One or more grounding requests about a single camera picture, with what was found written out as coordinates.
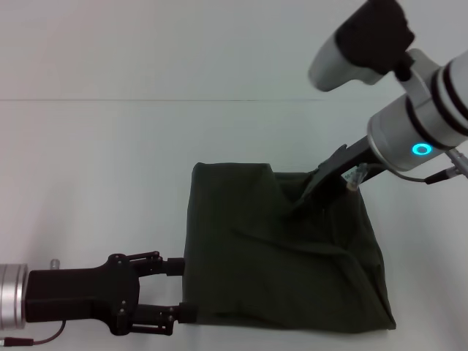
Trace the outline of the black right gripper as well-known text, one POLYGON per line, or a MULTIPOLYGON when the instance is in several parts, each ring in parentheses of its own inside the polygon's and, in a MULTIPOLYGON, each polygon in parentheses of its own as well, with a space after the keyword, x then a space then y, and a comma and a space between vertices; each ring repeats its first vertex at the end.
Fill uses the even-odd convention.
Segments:
POLYGON ((314 213, 319 205, 328 205, 347 191, 343 174, 361 164, 371 165, 363 181, 387 170, 372 151, 366 137, 351 146, 340 146, 314 171, 310 181, 310 192, 304 192, 292 205, 291 216, 305 216, 314 213))

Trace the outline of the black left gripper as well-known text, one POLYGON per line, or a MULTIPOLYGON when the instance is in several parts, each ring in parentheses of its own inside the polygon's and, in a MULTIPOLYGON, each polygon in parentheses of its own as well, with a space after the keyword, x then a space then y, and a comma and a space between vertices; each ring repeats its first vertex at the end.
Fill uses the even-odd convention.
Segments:
POLYGON ((158 251, 153 251, 127 258, 109 257, 96 268, 31 271, 24 300, 26 321, 94 319, 106 325, 195 323, 198 308, 190 303, 138 304, 138 276, 183 276, 184 270, 184 258, 165 260, 158 251))

